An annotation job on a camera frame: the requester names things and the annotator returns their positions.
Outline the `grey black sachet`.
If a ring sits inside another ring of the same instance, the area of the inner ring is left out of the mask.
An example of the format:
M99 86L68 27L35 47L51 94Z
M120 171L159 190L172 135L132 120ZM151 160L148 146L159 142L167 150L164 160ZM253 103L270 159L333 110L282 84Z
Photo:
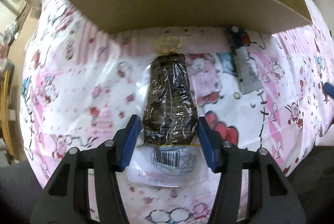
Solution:
M226 29L242 94L262 89L258 66L246 48L246 32L239 27Z

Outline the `pink cartoon print bedsheet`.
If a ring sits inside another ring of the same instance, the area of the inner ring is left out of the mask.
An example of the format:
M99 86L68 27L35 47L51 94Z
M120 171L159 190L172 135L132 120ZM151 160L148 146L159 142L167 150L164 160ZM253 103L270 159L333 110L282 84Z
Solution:
M315 146L333 146L333 41L312 0L311 24L267 34L243 29L262 89L242 94L226 29L154 27L108 33L69 0L43 0L23 68L20 126L44 186L68 149L93 149L139 115L137 81L157 55L153 42L184 36L197 114L242 149L265 147L291 173Z

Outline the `dark brown bread package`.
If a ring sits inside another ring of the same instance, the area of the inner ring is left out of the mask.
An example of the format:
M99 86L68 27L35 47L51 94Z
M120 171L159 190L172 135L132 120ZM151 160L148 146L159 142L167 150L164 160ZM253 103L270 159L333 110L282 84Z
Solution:
M154 40L157 55L137 81L142 131L127 177L158 187L192 184L200 160L195 137L197 108L191 95L184 36Z

